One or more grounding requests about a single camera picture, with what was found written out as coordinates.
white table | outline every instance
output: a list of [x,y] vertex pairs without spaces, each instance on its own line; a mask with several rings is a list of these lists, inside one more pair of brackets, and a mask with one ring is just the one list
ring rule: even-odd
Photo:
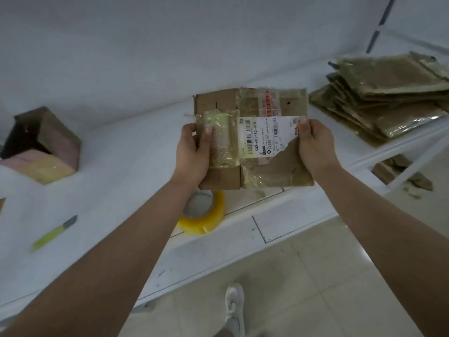
[[[331,71],[326,63],[246,86],[315,90]],[[192,113],[190,99],[88,132],[82,137],[79,172],[48,186],[0,169],[0,197],[7,198],[0,215],[0,320],[18,313],[169,179],[181,126],[193,120]],[[342,165],[381,194],[387,188],[366,170],[368,166],[449,132],[445,118],[374,149],[313,107],[309,117],[332,129]],[[175,232],[137,305],[336,215],[318,186],[265,192],[263,199],[253,190],[226,192],[228,214],[210,234]],[[298,208],[303,215],[295,221]],[[35,253],[28,252],[37,238],[76,214],[74,226]],[[273,215],[278,221],[274,225]]]

human hand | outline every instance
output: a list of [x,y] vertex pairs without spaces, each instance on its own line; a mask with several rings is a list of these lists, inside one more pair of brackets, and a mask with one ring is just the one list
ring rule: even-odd
[[321,175],[341,168],[335,154],[334,136],[319,120],[300,118],[298,132],[301,159],[318,183]]
[[209,168],[210,140],[212,128],[206,128],[196,147],[196,124],[185,124],[182,127],[181,139],[176,150],[176,168],[171,181],[183,183],[194,190],[204,179]]

stack of flattened cardboard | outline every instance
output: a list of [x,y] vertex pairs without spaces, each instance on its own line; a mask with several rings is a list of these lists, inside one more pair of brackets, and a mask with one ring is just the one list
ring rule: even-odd
[[305,89],[233,88],[194,96],[197,134],[214,129],[205,190],[311,186],[300,159],[297,123]]
[[310,103],[378,147],[444,117],[449,110],[449,69],[434,57],[338,58],[329,84]]

shoe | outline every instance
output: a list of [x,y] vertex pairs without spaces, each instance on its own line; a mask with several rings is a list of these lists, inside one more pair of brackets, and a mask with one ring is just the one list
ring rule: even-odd
[[243,323],[243,304],[245,295],[243,288],[238,283],[232,283],[226,290],[226,321],[235,318],[239,321],[239,337],[245,337],[245,325]]

tiled floor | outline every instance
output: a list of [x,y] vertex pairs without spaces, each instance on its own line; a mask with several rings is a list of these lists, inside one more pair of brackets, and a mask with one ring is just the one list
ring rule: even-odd
[[[449,237],[449,152],[424,168],[434,192],[387,198]],[[335,218],[249,256],[130,315],[120,336],[213,336],[227,284],[245,290],[247,335],[422,336],[346,225]]]

